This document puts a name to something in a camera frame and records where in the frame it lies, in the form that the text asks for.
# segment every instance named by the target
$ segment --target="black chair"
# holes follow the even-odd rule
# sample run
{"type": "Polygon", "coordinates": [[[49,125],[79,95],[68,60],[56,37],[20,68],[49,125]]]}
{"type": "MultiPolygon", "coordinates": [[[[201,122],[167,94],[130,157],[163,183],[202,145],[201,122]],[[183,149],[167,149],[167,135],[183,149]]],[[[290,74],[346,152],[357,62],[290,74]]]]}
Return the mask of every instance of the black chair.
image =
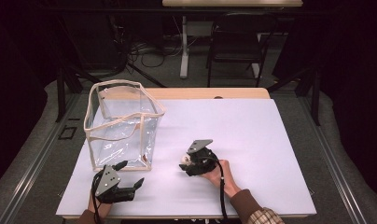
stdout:
{"type": "Polygon", "coordinates": [[[212,62],[259,64],[258,87],[270,36],[277,26],[277,19],[268,13],[229,12],[218,17],[212,25],[211,44],[206,62],[208,68],[208,87],[212,78],[212,62]]]}

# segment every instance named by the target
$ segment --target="gray floor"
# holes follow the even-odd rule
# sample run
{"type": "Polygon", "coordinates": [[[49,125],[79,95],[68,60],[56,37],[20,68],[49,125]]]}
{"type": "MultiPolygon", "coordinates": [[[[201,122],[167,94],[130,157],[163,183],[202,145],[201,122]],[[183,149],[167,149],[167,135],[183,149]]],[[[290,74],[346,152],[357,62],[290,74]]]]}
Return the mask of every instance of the gray floor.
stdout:
{"type": "MultiPolygon", "coordinates": [[[[271,86],[275,77],[271,75],[274,63],[283,45],[283,37],[275,37],[269,51],[261,87],[271,86]]],[[[180,57],[166,57],[156,68],[135,64],[168,87],[205,87],[207,47],[200,40],[190,46],[188,78],[181,79],[180,57]]],[[[160,58],[147,55],[144,62],[157,63],[160,58]]],[[[221,76],[228,69],[218,69],[221,76]]],[[[235,73],[247,73],[244,67],[234,68],[235,73]]],[[[156,87],[137,73],[124,71],[114,77],[143,83],[145,87],[156,87]]],[[[81,80],[85,90],[80,95],[66,91],[68,113],[61,121],[57,118],[56,83],[46,87],[48,104],[43,116],[22,147],[17,158],[0,181],[0,222],[5,223],[62,223],[55,216],[63,192],[79,150],[84,141],[82,118],[91,83],[81,80]],[[74,140],[58,140],[63,127],[77,127],[74,140]]],[[[234,86],[247,85],[233,83],[234,86]]],[[[216,86],[225,85],[215,82],[216,86]]],[[[321,94],[320,122],[314,126],[308,118],[307,100],[295,97],[296,83],[291,83],[272,93],[286,126],[289,139],[295,150],[300,168],[308,187],[314,191],[313,200],[317,215],[304,219],[287,218],[286,223],[377,223],[377,195],[366,185],[355,165],[347,157],[339,140],[339,132],[332,112],[332,102],[321,94]]],[[[109,220],[108,223],[119,223],[109,220]]]]}

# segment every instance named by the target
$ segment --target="person's arm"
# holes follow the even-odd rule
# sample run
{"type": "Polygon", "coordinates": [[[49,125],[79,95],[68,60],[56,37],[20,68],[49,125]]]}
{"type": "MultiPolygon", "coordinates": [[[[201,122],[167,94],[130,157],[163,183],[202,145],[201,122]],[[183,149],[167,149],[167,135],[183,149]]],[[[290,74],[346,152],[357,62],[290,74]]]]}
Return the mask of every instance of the person's arm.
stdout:
{"type": "MultiPolygon", "coordinates": [[[[112,208],[112,203],[101,203],[101,205],[99,205],[100,203],[98,202],[98,200],[96,200],[96,204],[97,206],[99,206],[98,207],[99,217],[104,223],[105,218],[107,217],[107,215],[110,212],[110,209],[112,208]]],[[[95,216],[95,208],[93,206],[93,200],[90,195],[88,209],[84,210],[83,214],[81,214],[80,218],[77,221],[77,224],[95,224],[96,222],[95,222],[94,216],[95,216]]]]}
{"type": "MultiPolygon", "coordinates": [[[[242,223],[284,223],[273,210],[261,207],[249,189],[238,187],[232,176],[228,161],[220,160],[219,162],[224,173],[224,192],[230,198],[230,203],[242,223]]],[[[219,167],[202,176],[211,181],[217,188],[220,187],[221,172],[219,167]]]]}

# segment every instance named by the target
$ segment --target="chair leg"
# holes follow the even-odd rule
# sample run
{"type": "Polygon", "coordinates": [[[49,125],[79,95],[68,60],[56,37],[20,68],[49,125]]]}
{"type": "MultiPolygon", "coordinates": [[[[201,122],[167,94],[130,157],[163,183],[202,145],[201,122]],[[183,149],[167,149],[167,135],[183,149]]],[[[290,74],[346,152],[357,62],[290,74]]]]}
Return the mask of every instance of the chair leg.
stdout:
{"type": "Polygon", "coordinates": [[[207,87],[211,87],[211,72],[212,72],[212,60],[208,61],[208,84],[207,87]]]}
{"type": "Polygon", "coordinates": [[[311,101],[311,116],[314,120],[314,123],[317,126],[320,126],[319,122],[319,91],[320,91],[320,71],[316,70],[314,74],[314,85],[313,85],[313,94],[311,101]]]}
{"type": "Polygon", "coordinates": [[[206,58],[206,68],[209,67],[209,63],[210,63],[210,61],[212,61],[211,55],[212,55],[212,46],[209,47],[208,57],[206,58]]]}
{"type": "Polygon", "coordinates": [[[260,68],[258,70],[258,78],[256,80],[256,88],[258,87],[258,84],[260,83],[260,79],[261,79],[261,73],[262,73],[262,69],[263,69],[263,64],[264,64],[264,61],[261,62],[260,64],[260,68]]]}

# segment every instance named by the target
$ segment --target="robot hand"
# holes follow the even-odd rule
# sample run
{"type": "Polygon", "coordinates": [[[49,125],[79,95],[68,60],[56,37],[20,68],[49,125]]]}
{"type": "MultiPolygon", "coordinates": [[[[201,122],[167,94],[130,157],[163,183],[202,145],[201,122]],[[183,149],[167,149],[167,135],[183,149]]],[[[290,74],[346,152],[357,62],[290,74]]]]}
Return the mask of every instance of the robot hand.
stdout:
{"type": "Polygon", "coordinates": [[[216,168],[217,156],[206,146],[211,144],[213,140],[195,140],[188,149],[188,156],[185,156],[179,164],[180,168],[189,176],[203,175],[216,168]]]}
{"type": "Polygon", "coordinates": [[[95,175],[92,183],[92,193],[100,203],[119,203],[132,201],[135,192],[139,189],[144,178],[137,181],[132,188],[119,188],[120,181],[117,171],[127,165],[127,161],[123,161],[117,165],[105,165],[104,169],[95,175]]]}

